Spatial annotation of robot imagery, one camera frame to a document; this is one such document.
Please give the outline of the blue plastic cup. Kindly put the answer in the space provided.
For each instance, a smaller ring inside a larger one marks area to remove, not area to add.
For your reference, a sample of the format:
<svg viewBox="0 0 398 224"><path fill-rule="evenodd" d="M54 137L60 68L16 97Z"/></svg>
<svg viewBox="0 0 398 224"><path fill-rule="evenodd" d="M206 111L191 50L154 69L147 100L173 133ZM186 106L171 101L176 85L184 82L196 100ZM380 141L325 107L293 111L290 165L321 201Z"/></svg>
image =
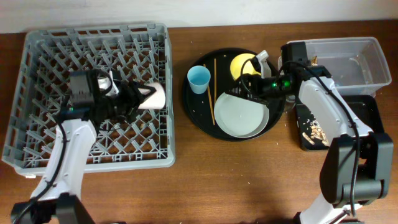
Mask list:
<svg viewBox="0 0 398 224"><path fill-rule="evenodd" d="M188 71L187 79L192 92L199 95L206 92L211 80L211 73L206 67L196 65Z"/></svg>

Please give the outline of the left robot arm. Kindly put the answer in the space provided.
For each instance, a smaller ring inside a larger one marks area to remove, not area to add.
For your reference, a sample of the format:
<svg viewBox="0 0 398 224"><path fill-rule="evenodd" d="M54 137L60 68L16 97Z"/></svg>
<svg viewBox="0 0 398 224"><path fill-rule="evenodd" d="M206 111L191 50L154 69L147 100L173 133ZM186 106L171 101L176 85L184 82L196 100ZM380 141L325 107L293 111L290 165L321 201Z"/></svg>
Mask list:
<svg viewBox="0 0 398 224"><path fill-rule="evenodd" d="M55 117L56 137L44 175L30 200L16 203L12 223L93 223L81 202L89 151L105 120L132 121L138 110L165 106L163 86L114 77L112 72L70 72L70 90Z"/></svg>

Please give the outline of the food scraps pile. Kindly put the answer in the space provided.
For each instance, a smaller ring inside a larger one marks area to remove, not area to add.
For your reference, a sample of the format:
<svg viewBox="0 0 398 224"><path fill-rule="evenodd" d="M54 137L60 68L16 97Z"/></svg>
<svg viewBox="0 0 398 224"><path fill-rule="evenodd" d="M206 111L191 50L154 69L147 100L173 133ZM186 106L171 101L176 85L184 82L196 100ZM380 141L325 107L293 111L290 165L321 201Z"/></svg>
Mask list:
<svg viewBox="0 0 398 224"><path fill-rule="evenodd" d="M325 132L322 130L316 119L307 119L307 121L303 123L302 137L305 142L309 143L311 146L328 147L330 145Z"/></svg>

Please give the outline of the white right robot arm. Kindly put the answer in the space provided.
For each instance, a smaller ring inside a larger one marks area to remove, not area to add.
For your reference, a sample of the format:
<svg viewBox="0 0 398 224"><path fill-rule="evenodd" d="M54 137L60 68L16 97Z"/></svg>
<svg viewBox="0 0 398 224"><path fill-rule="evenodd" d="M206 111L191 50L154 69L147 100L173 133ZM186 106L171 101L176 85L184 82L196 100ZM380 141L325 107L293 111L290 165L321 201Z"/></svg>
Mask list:
<svg viewBox="0 0 398 224"><path fill-rule="evenodd" d="M256 75L242 73L227 94L267 105L271 98L294 95L314 115L330 142L320 172L319 196L294 223L339 223L389 191L394 145L386 133L364 124L338 93L331 73L312 65L305 42L281 48L282 66L267 77L261 55L249 59Z"/></svg>

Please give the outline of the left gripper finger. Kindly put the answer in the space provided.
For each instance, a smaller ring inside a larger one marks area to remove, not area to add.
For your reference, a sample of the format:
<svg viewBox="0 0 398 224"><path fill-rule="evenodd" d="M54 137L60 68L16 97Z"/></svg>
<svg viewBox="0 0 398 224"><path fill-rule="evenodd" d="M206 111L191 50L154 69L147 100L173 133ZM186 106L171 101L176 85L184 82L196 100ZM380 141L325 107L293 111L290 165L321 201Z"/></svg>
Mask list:
<svg viewBox="0 0 398 224"><path fill-rule="evenodd" d="M142 95L153 95L156 92L156 89L153 86L143 85L138 82L129 82L128 86L136 93L140 93Z"/></svg>
<svg viewBox="0 0 398 224"><path fill-rule="evenodd" d="M126 121L128 123L132 123L133 121L136 120L136 116L138 114L138 107L144 102L145 97L143 94L138 93L134 94L129 97L129 103L130 105L127 107L127 112L126 112Z"/></svg>

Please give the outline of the pink plastic cup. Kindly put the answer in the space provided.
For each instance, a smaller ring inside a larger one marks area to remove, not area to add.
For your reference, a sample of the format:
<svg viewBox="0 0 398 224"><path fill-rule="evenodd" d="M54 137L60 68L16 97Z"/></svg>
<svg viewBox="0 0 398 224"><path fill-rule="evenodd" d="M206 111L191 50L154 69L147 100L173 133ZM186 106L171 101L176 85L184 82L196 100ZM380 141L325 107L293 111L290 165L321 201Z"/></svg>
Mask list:
<svg viewBox="0 0 398 224"><path fill-rule="evenodd" d="M166 96L165 90L160 83L150 83L149 86L153 86L156 92L153 95L144 95L144 102L138 107L140 110L160 110L165 106Z"/></svg>

